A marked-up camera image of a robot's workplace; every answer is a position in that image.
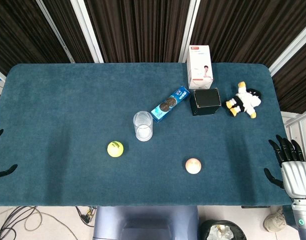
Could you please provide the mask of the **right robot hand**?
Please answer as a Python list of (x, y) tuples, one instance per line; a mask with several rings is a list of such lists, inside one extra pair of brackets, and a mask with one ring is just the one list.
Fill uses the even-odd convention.
[(300, 145), (295, 140), (276, 135), (278, 142), (269, 140), (281, 169), (282, 180), (275, 178), (268, 168), (264, 168), (266, 178), (284, 189), (295, 200), (306, 199), (306, 161)]

